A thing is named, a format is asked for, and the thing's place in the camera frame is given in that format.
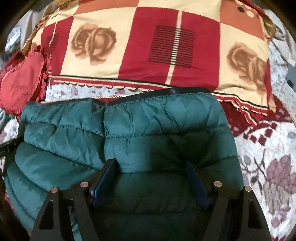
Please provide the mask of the red checkered rose quilt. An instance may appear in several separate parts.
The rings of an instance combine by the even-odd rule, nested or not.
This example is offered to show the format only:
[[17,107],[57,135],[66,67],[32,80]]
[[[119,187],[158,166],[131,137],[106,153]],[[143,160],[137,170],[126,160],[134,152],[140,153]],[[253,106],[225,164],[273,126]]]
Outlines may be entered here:
[[274,25],[251,1],[59,1],[23,47],[41,45],[55,84],[200,86],[237,108],[271,108]]

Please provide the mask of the teal quilted puffer jacket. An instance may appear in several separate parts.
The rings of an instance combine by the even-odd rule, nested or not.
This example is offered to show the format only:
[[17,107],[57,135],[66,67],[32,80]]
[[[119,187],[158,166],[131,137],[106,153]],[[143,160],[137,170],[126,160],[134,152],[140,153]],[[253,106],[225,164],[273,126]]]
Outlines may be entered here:
[[185,173],[206,186],[242,189],[233,134],[222,106],[203,88],[172,88],[110,103],[85,98],[28,103],[6,158],[4,181],[31,232],[47,193],[89,180],[107,160],[120,173],[97,210],[101,240],[198,240],[207,214]]

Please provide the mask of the red heart-shaped ruffled pillow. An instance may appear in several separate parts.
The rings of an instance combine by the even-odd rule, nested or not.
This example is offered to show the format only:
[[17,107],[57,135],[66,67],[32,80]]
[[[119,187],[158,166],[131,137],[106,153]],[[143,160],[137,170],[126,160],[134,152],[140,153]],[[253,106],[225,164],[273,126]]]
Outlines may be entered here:
[[16,52],[1,71],[1,109],[20,118],[29,101],[45,98],[50,58],[43,46],[38,45],[27,54]]

